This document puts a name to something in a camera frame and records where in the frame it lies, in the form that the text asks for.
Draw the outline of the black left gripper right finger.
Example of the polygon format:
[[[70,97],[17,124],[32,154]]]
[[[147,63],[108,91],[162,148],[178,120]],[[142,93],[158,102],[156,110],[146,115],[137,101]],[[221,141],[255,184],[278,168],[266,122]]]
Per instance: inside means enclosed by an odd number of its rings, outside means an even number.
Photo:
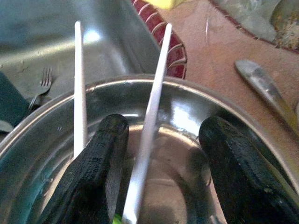
[[[299,222],[299,197],[235,126],[209,117],[200,126],[199,142],[227,223]]]

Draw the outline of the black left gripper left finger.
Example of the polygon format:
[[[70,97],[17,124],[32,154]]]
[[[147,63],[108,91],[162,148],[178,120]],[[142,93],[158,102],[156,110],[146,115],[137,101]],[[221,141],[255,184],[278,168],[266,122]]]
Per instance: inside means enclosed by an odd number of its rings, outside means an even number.
[[[128,134],[124,116],[106,116],[84,150],[67,167],[38,223],[111,224]]]

